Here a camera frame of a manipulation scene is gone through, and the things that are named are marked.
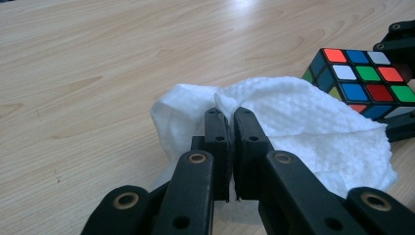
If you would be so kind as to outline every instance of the wood grain surface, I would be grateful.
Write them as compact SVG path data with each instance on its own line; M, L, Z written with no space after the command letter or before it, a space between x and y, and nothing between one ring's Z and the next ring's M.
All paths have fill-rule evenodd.
M321 47L370 50L413 0L0 4L0 233L79 234L122 185L167 166L149 111L176 83L302 76ZM415 211L415 139L389 191ZM215 219L213 234L265 234Z

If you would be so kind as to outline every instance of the black plastic part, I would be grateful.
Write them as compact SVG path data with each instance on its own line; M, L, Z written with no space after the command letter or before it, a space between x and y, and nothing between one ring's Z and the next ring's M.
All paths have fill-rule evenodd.
M205 112L205 147L214 157L213 199L229 202L233 153L226 116L216 108Z
M390 142L409 139L415 137L415 111L378 120L380 123L387 124L387 136Z
M259 200L258 212L267 235L289 234L290 226L283 211L275 202Z
M168 185L152 234L210 234L213 156L182 155Z
M346 207L370 234L415 234L415 214L382 191L351 189Z
M407 64L415 71L415 21L391 24L388 34L373 50L384 52L391 62Z
M277 212L289 223L288 234L367 234L297 156L271 151L261 171L264 192L270 194L262 201L278 204Z
M260 195L259 161L272 145L253 112L239 108L234 115L234 179L237 198L258 200Z
M81 234L149 234L149 208L149 193L145 189L135 186L119 187L111 191L92 212Z
M168 185L170 184L170 181L165 182L162 186L159 188L153 190L149 196L151 201L151 207L149 216L152 218L152 227L154 222L156 221L156 217L159 214L159 210L161 207L162 200L164 199L165 192L167 192Z
M204 150L204 149L205 149L205 136L193 136L190 150Z

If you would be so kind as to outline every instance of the screw hole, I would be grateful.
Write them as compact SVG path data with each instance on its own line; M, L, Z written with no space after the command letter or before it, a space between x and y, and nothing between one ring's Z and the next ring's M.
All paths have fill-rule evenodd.
M392 28L393 28L393 29L400 29L400 24L399 24L399 23L394 24L394 25L392 26Z
M343 225L340 221L338 221L337 219L333 218L333 217L327 217L324 219L324 222L326 223L326 225L335 230L335 231L341 231L343 230Z
M176 229L185 229L190 225L190 218L187 216L178 216L173 220L173 227Z
M258 137L256 137L256 136L250 136L250 137L249 137L249 139L250 139L251 141L256 141L256 140L258 140L259 138L258 138Z
M113 206L118 210L126 210L134 207L138 203L138 200L139 197L136 193L122 193L114 199Z
M203 154L193 154L189 156L188 161L192 164L201 164L203 163L207 157Z
M374 210L380 212L388 212L392 209L391 204L387 200L381 198L376 194L363 193L360 198L367 206L371 207Z
M280 162L281 164L290 164L293 161L293 158L291 156L277 153L274 155L274 158L276 161Z

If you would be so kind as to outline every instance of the rubik's cube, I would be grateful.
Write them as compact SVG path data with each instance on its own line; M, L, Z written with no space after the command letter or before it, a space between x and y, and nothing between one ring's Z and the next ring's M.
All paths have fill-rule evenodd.
M302 78L367 118L415 110L415 94L382 52L320 49Z

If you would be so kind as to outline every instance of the white tissue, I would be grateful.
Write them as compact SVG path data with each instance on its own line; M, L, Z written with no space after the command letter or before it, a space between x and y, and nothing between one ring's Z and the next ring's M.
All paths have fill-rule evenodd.
M229 120L239 107L253 111L276 150L300 157L341 197L360 186L386 190L397 179L384 124L302 79L258 77L226 88L178 84L154 104L151 115L171 162L156 186L171 177L178 158L190 150L192 136L204 135L204 114L213 107ZM232 206L216 204L236 213Z

